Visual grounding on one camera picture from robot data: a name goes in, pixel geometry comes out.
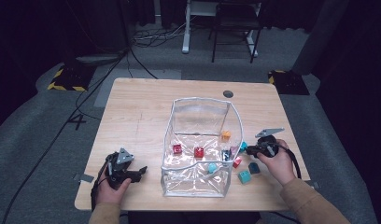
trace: chair leg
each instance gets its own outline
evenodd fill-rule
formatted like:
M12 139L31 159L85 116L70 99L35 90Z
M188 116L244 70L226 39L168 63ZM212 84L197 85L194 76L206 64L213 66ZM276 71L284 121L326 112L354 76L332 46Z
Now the chair leg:
M215 50L217 48L217 36L218 36L218 30L214 30L214 48L213 48L213 59L211 63L213 63L215 59Z
M255 41L254 41L254 49L252 50L250 63L254 62L254 55L255 55L255 51L257 51L257 45L258 45L258 41L260 39L260 34L261 34L261 28L258 30L257 37L255 38Z

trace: sleeve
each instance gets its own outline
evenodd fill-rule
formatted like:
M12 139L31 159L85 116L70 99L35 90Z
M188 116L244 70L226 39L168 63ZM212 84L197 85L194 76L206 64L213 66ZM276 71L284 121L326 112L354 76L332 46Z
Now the sleeve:
M89 224L119 224L120 206L115 203L99 203L95 206Z
M301 223L350 223L333 204L301 179L295 178L284 185L280 195Z

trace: wooden table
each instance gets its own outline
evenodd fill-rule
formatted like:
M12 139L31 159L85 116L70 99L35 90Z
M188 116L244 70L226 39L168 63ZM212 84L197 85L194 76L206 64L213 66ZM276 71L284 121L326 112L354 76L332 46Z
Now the wooden table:
M232 91L226 98L224 91ZM207 97L231 101L243 122L244 140L257 141L255 134L266 128L285 128L275 134L285 139L294 152L303 180L310 180L286 113L275 86L261 83L215 82L117 78L112 87L103 118L95 137L85 174L97 177L106 156L121 147L134 155L129 170L147 166L139 183L125 193L122 210L128 211L280 211L288 210L279 196L280 184L260 161L261 174L242 185L237 174L247 170L253 159L242 154L243 161L232 173L232 184L224 198L163 197L161 164L163 138L175 99ZM79 186L75 207L91 210L92 183Z

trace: power cord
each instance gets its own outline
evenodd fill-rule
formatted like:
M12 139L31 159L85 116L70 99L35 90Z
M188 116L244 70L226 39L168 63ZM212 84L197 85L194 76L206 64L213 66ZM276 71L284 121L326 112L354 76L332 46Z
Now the power cord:
M63 129L65 128L66 124L68 123L68 121L73 118L73 116L75 115L75 113L77 113L77 111L80 109L80 107L95 93L95 91L98 89L98 87L101 85L101 83L103 83L103 81L106 79L107 76L109 76L109 74L112 72L112 70L116 67L116 65L118 65L118 63L120 62L120 60L123 58L123 56L117 60L108 70L107 74L104 76L104 78L102 78L101 82L96 86L96 88L94 88L91 93L77 106L77 108L71 113L71 115L68 117L68 119L66 120L66 122L62 125L62 127L60 128L60 130L57 132L57 134L55 135L55 137L53 138L53 140L50 142L49 146L46 148L46 150L44 151L44 153L42 154L42 156L38 159L38 161L36 162L36 164L34 165L33 169L30 171L30 173L28 174L28 176L25 177L25 179L22 181L21 185L19 186L19 188L17 189L16 193L14 194L14 196L12 197L12 199L10 200L10 203L7 207L7 211L5 212L5 215L4 215L4 219L2 221L2 224L5 224L7 222L7 217L9 215L9 212L10 212L10 209L13 205L13 203L15 202L17 196L19 195L20 191L22 190L22 188L24 187L24 185L27 183L28 179L31 177L31 175L34 173L34 171L36 170L36 168L38 167L39 163L42 162L42 160L45 158L45 156L48 154L48 152L50 151L50 149L53 147L54 143L57 141L57 139L59 138L60 134L62 133Z

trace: transparent storage bag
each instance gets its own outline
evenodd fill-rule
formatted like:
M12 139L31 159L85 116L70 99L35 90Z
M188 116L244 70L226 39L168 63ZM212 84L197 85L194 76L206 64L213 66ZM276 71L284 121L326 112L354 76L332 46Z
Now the transparent storage bag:
M224 197L242 142L243 126L231 102L174 100L163 141L163 195Z

